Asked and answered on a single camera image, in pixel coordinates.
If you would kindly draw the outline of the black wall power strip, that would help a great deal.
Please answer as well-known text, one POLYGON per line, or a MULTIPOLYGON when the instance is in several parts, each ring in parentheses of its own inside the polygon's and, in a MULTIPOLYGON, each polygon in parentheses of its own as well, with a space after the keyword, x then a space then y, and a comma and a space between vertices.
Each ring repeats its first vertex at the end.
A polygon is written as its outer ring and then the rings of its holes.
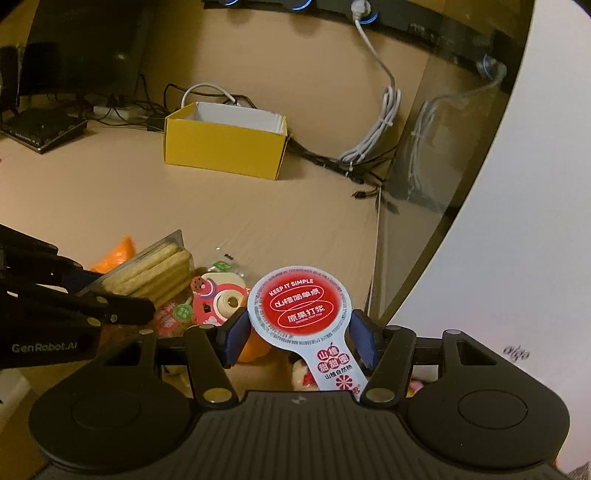
MULTIPOLYGON (((352 23, 349 1, 205 1, 206 9, 245 9, 308 16, 352 23)), ((495 61, 509 67, 511 55, 493 35, 485 35, 442 13, 412 1, 370 1, 360 24, 414 46, 422 47, 452 63, 484 75, 495 61)))

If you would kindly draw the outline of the white aigo computer case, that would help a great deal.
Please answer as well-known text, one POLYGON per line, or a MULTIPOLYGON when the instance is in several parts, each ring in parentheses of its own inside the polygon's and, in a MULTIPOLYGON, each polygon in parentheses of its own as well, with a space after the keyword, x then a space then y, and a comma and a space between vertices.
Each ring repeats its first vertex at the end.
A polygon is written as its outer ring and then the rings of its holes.
POLYGON ((386 319, 463 330, 566 403, 559 465, 590 459, 590 16, 535 4, 492 147, 442 245, 386 319))

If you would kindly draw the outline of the clear red snack wrapper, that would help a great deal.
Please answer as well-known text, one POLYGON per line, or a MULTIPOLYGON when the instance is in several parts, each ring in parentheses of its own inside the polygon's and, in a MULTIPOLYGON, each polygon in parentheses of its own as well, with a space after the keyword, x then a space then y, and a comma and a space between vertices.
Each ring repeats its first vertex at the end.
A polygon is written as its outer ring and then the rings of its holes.
MULTIPOLYGON (((191 281, 194 277, 209 272, 231 272, 238 274, 245 279, 242 273, 238 272, 235 263, 235 256, 217 247, 211 263, 194 269, 191 281)), ((192 323, 192 301, 193 293, 190 283, 180 293, 164 303, 157 311, 151 322, 151 328, 161 338, 169 338, 180 335, 186 328, 193 326, 192 323)))

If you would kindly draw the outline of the clear pack of biscuits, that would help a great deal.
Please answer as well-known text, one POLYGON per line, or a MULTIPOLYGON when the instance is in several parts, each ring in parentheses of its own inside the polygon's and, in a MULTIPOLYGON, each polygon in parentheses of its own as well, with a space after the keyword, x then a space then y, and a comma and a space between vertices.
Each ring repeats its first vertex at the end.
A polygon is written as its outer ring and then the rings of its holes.
POLYGON ((84 287, 82 297, 93 293, 147 299, 156 308, 180 293, 191 281, 193 258, 177 229, 84 287))

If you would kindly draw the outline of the black monitor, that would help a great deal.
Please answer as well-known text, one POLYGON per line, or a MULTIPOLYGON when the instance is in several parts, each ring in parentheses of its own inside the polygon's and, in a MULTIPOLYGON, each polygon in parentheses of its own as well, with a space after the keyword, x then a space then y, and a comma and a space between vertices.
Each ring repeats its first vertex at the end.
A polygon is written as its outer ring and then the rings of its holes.
POLYGON ((155 9, 154 1, 41 1, 19 93, 131 97, 155 9))

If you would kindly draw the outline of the red round paddle snack pack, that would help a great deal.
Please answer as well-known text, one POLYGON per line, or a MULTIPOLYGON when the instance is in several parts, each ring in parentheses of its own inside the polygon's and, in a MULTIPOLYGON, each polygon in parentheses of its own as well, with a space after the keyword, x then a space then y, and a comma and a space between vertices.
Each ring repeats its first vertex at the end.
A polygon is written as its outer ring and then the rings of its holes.
POLYGON ((264 341, 303 359, 319 390, 361 398, 368 380, 346 344, 352 301, 334 276, 308 266, 274 270, 250 290, 247 313, 264 341))

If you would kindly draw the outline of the black keyboard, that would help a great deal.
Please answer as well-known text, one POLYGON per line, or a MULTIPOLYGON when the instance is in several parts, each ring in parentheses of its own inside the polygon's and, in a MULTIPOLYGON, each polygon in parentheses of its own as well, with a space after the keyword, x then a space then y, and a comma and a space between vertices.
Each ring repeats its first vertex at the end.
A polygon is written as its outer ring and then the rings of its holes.
POLYGON ((43 154, 80 136, 87 120, 65 110, 30 108, 2 123, 1 131, 27 148, 43 154))

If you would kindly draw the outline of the yellow cardboard box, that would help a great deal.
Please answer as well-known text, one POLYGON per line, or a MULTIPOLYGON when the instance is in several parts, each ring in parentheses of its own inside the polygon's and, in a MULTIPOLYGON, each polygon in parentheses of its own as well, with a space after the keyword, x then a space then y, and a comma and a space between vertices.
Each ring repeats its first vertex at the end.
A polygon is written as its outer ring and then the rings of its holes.
POLYGON ((195 102, 165 118, 163 158, 168 165, 275 180, 287 138, 283 115, 195 102))

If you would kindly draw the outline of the red toy camera keychain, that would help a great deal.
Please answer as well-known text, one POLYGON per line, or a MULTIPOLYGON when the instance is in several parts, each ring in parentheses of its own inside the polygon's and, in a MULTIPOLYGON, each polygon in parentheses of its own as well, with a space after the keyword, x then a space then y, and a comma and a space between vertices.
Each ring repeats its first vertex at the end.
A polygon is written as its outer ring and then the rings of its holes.
POLYGON ((245 280, 231 272, 209 272, 194 277, 192 323, 221 326, 231 318, 247 297, 245 280))

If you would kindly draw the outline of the black white doll keychain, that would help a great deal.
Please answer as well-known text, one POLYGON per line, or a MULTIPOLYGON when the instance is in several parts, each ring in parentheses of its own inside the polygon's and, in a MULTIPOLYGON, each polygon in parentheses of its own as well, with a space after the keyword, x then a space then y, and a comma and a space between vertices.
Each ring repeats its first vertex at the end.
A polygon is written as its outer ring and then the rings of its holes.
POLYGON ((297 356, 290 356, 291 385, 294 391, 318 391, 318 384, 307 363, 297 356))

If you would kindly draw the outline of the orange plastic capsule half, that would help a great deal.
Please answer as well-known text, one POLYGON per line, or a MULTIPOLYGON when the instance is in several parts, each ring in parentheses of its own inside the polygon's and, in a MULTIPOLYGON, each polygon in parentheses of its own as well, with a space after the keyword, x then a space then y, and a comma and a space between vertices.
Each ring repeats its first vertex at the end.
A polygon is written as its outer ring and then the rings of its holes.
POLYGON ((252 329, 249 334, 249 339, 245 343, 245 347, 242 349, 238 357, 239 363, 252 363, 259 358, 263 358, 270 353, 271 345, 263 340, 256 330, 252 329))

